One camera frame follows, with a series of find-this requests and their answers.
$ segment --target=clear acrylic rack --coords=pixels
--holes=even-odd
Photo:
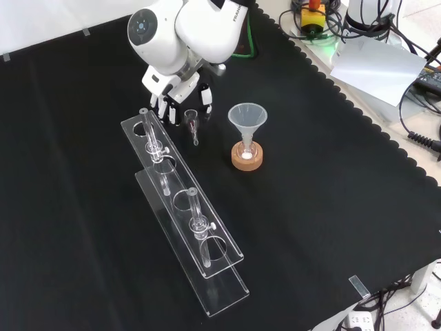
[[[136,179],[209,317],[249,295],[243,254],[161,122],[145,108],[121,123],[144,170]]]

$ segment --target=hole in rack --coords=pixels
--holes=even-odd
[[[188,200],[187,190],[181,190],[173,197],[173,204],[177,210],[186,212],[190,210],[190,201]]]
[[[145,130],[144,130],[143,122],[138,122],[137,124],[135,124],[133,126],[133,133],[135,135],[137,135],[138,137],[145,137]]]
[[[201,254],[210,261],[217,261],[227,254],[227,244],[218,236],[207,237],[201,243]]]
[[[159,174],[169,174],[176,168],[176,160],[170,155],[164,155],[163,158],[164,159],[160,163],[155,163],[153,165],[153,169]]]

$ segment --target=white paper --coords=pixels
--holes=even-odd
[[[407,50],[360,37],[347,39],[331,76],[396,107],[426,62]]]

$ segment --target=black cloth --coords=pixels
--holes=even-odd
[[[150,100],[128,17],[0,63],[0,329],[308,330],[441,257],[441,195],[257,8],[192,146],[168,131],[245,255],[250,296],[208,319],[134,173],[120,122]],[[192,95],[183,110],[195,106]],[[253,173],[227,112],[268,111]]]

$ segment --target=plastic funnel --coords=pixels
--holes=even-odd
[[[255,156],[252,148],[253,133],[267,120],[267,111],[255,103],[240,103],[228,112],[228,119],[242,134],[243,147],[239,155],[244,159]]]
[[[264,107],[255,103],[240,103],[228,112],[228,119],[237,130],[244,134],[253,135],[267,120],[267,111]]]

